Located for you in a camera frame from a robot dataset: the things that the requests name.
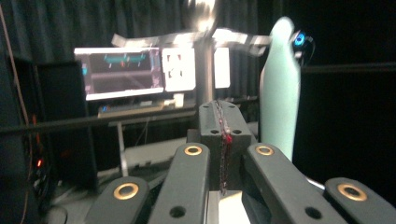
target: black cable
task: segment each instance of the black cable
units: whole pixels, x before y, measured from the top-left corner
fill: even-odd
[[[315,44],[314,38],[312,38],[311,36],[307,36],[305,40],[309,41],[309,43],[311,43],[312,45],[311,56],[309,56],[309,59],[304,64],[304,65],[308,65],[311,62],[312,56],[314,56],[315,48],[317,47],[317,45]]]
[[[4,35],[6,38],[6,43],[7,43],[7,51],[9,53],[9,58],[11,60],[11,67],[12,67],[12,72],[13,72],[13,76],[14,76],[14,85],[17,89],[17,94],[18,94],[18,99],[20,102],[20,106],[21,106],[21,111],[22,111],[22,115],[23,115],[23,119],[25,122],[25,125],[28,126],[29,125],[29,118],[27,115],[27,111],[26,111],[26,106],[25,103],[23,101],[23,97],[22,97],[22,93],[21,93],[21,85],[20,85],[20,81],[18,78],[18,72],[17,72],[17,67],[15,65],[15,61],[14,61],[14,55],[12,52],[12,47],[11,47],[11,42],[9,41],[9,36],[8,36],[8,30],[7,30],[7,25],[6,25],[6,19],[4,17],[4,13],[3,13],[3,8],[2,8],[2,4],[0,4],[0,19],[2,22],[2,26],[3,26],[3,31],[4,31]],[[30,156],[30,164],[29,164],[29,171],[28,171],[28,176],[27,176],[27,182],[29,183],[30,180],[30,175],[32,173],[32,137],[29,134],[29,156]],[[22,212],[22,217],[21,217],[21,223],[24,222],[25,218],[26,218],[26,213],[27,213],[27,204],[29,202],[28,200],[29,198],[29,190],[26,190],[25,192],[25,199],[24,199],[24,206],[23,206],[23,212]]]
[[[43,191],[41,192],[41,195],[40,195],[41,200],[46,200],[46,197],[48,196],[47,194],[48,194],[48,191],[50,188],[50,169],[51,169],[51,166],[49,166],[49,168],[46,169],[46,174],[45,174],[46,183],[45,183]]]

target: desk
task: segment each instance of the desk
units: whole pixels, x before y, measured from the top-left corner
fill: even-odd
[[[136,124],[136,123],[143,123],[149,121],[157,121],[157,120],[165,120],[165,119],[180,119],[180,118],[188,118],[192,117],[195,114],[195,104],[186,104],[180,108],[173,108],[173,107],[164,107],[163,110],[158,111],[156,113],[150,113],[149,116],[143,118],[136,118],[136,119],[124,119],[124,120],[117,120],[108,123],[108,126],[114,127],[117,126],[117,134],[119,137],[119,145],[120,145],[120,166],[122,176],[128,176],[128,164],[125,157],[125,145],[123,139],[123,126]],[[162,114],[163,111],[172,111],[172,113]]]

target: black backdrop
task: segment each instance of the black backdrop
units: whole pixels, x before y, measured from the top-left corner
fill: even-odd
[[[396,73],[324,66],[396,62],[396,1],[303,0],[285,8],[315,38],[311,65],[321,65],[302,73],[294,164],[322,183],[357,179],[396,206]]]
[[[395,1],[225,2],[219,26],[239,32],[268,35],[280,15],[290,16],[297,29],[307,31],[317,42],[312,64],[396,60]],[[186,28],[181,22],[181,0],[5,0],[1,3],[13,50],[17,56],[36,63],[73,60],[73,48],[111,47],[114,33],[142,37]],[[1,40],[1,51],[6,52],[3,35]],[[256,95],[264,58],[257,60],[235,53],[231,60],[232,86],[220,91],[219,96]],[[2,74],[10,74],[9,71],[2,69]],[[10,93],[3,94],[1,102],[9,102],[11,98]]]
[[[270,6],[259,11],[257,0],[224,1],[219,27],[257,34],[269,32]],[[183,24],[182,0],[46,0],[3,1],[8,31],[17,55],[36,63],[74,60],[74,48],[112,47],[114,34],[145,37],[180,32]],[[231,58],[232,86],[218,95],[257,95],[263,58],[234,52]]]

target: screw hole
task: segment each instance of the screw hole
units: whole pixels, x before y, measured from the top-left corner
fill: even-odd
[[[134,191],[134,187],[126,186],[126,187],[120,189],[120,195],[121,196],[126,196],[126,195],[132,193],[132,191]]]
[[[309,217],[312,217],[313,219],[321,219],[320,211],[314,207],[306,207],[305,212]]]
[[[361,196],[361,194],[357,190],[355,190],[353,188],[345,188],[345,191],[348,194],[353,195],[353,196],[357,196],[357,197]]]
[[[169,214],[174,218],[184,217],[186,215],[186,209],[182,206],[177,206],[172,208]]]
[[[261,148],[260,148],[260,152],[262,152],[262,153],[270,153],[270,152],[271,152],[271,149],[268,148],[268,147],[261,147]]]
[[[189,152],[190,152],[190,153],[198,152],[198,148],[196,148],[196,147],[190,147],[190,148],[189,148]]]

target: wire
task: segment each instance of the wire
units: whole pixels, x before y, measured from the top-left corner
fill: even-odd
[[[51,167],[49,167],[49,169],[47,170],[46,175],[44,176],[46,183],[45,183],[44,188],[43,188],[43,190],[41,192],[41,195],[40,195],[41,200],[45,200],[46,199],[47,193],[48,193],[49,188],[50,188],[50,168]]]
[[[134,144],[136,147],[137,147],[137,144],[139,144],[140,138],[142,138],[142,136],[143,136],[144,133],[146,134],[146,136],[145,136],[145,144],[146,144],[147,135],[148,135],[148,134],[147,134],[148,126],[149,126],[149,119],[146,121],[145,127],[144,127],[143,130],[142,130],[142,133],[141,133],[141,134],[139,135],[139,137],[137,138],[136,144]]]
[[[22,93],[21,93],[21,86],[20,86],[20,81],[18,79],[17,67],[15,66],[14,55],[12,53],[11,44],[9,42],[6,20],[4,19],[3,8],[2,8],[1,4],[0,4],[0,16],[1,16],[1,22],[3,23],[4,35],[6,37],[7,50],[8,50],[8,53],[9,53],[9,58],[11,60],[12,71],[14,73],[14,83],[15,83],[15,85],[17,87],[18,97],[20,99],[21,110],[22,110],[24,121],[25,121],[25,124],[28,125],[29,124],[29,119],[27,117],[26,107],[25,107],[25,104],[24,104],[24,101],[23,101],[23,97],[22,97]]]
[[[21,85],[20,85],[20,81],[18,79],[18,72],[17,72],[17,67],[15,66],[15,61],[14,61],[14,55],[12,53],[12,48],[11,48],[11,44],[9,41],[9,36],[8,36],[8,31],[7,31],[7,25],[6,25],[6,20],[4,18],[4,13],[3,13],[3,7],[2,4],[0,3],[0,18],[1,18],[1,22],[3,25],[3,30],[4,30],[4,35],[6,38],[6,42],[7,42],[7,51],[9,53],[9,58],[11,60],[11,67],[12,67],[12,72],[13,72],[13,76],[14,76],[14,84],[17,88],[17,93],[18,93],[18,98],[20,100],[20,104],[21,104],[21,110],[22,110],[22,114],[23,114],[23,119],[26,125],[29,125],[29,118],[27,116],[27,111],[26,111],[26,106],[25,103],[23,101],[23,97],[22,97],[22,93],[21,93]],[[30,156],[30,164],[29,164],[29,171],[28,171],[28,176],[27,176],[27,182],[29,183],[29,179],[30,179],[30,175],[32,173],[32,137],[29,134],[28,136],[29,138],[29,156]],[[24,222],[25,217],[26,217],[26,212],[27,212],[27,204],[28,204],[28,198],[29,198],[29,190],[27,189],[25,192],[25,200],[24,200],[24,206],[23,206],[23,213],[22,213],[22,217],[21,217],[21,223]]]
[[[219,117],[219,126],[221,128],[221,158],[220,158],[220,182],[219,188],[222,195],[227,192],[227,177],[228,177],[228,165],[230,162],[231,143],[233,139],[231,137],[231,130],[228,126],[227,120],[224,117],[224,111],[219,100],[216,101],[216,108]]]
[[[322,190],[325,190],[325,189],[326,189],[325,186],[322,185],[322,184],[320,184],[319,182],[317,182],[317,181],[315,181],[315,180],[313,180],[313,179],[311,179],[311,178],[309,178],[309,177],[305,177],[305,178],[306,178],[306,180],[308,180],[308,182],[309,182],[311,185],[313,185],[313,186],[315,186],[315,187],[317,187],[317,188],[319,188],[319,189],[322,189]]]
[[[314,38],[312,38],[311,36],[307,36],[305,38],[306,41],[309,41],[309,43],[311,43],[312,45],[312,52],[311,52],[311,56],[309,56],[309,59],[306,61],[306,63],[304,63],[304,65],[308,65],[311,62],[312,56],[314,56],[315,53],[315,49],[317,47],[317,45],[315,44],[315,40]]]

